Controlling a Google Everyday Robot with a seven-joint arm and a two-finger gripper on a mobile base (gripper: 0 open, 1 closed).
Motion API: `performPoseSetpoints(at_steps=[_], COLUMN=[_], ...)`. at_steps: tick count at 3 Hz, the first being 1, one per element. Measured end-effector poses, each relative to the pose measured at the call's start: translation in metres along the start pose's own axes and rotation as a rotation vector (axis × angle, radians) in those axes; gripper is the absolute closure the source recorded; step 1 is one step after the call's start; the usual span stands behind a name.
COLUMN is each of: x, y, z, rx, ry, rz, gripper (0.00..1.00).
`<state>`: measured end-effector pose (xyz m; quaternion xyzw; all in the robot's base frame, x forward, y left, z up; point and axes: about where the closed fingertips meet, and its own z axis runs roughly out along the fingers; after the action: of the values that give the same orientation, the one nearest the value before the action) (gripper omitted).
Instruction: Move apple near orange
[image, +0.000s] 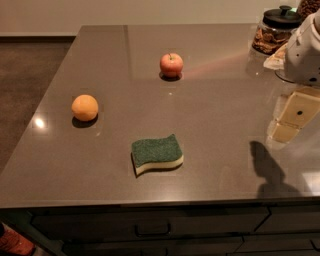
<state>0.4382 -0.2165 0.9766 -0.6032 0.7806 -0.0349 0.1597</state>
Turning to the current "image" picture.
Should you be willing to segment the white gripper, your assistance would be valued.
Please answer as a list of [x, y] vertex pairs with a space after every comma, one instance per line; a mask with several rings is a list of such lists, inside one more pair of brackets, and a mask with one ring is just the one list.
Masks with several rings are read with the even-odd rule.
[[[320, 13], [310, 14], [290, 37], [284, 73], [294, 83], [320, 85]], [[278, 143], [288, 143], [319, 112], [319, 89], [304, 86], [290, 95], [281, 95], [267, 130], [268, 137]]]

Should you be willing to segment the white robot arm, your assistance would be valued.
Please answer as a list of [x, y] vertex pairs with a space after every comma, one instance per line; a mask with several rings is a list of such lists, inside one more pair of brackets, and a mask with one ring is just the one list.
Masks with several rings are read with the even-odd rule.
[[320, 110], [320, 10], [310, 14], [263, 66], [298, 85], [280, 97], [268, 128], [272, 140], [288, 143]]

